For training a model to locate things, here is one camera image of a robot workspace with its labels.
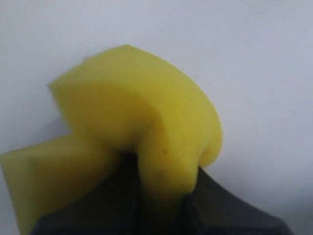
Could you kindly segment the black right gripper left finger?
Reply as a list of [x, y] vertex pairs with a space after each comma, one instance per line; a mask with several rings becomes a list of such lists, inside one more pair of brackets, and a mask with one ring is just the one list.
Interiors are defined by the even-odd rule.
[[138, 235], [140, 182], [137, 157], [127, 155], [118, 169], [89, 193], [38, 220], [33, 235]]

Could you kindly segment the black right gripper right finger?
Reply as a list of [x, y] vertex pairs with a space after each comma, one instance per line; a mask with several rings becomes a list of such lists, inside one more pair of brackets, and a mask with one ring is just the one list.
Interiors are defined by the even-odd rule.
[[185, 196], [182, 235], [293, 235], [279, 217], [236, 197], [202, 168], [194, 191]]

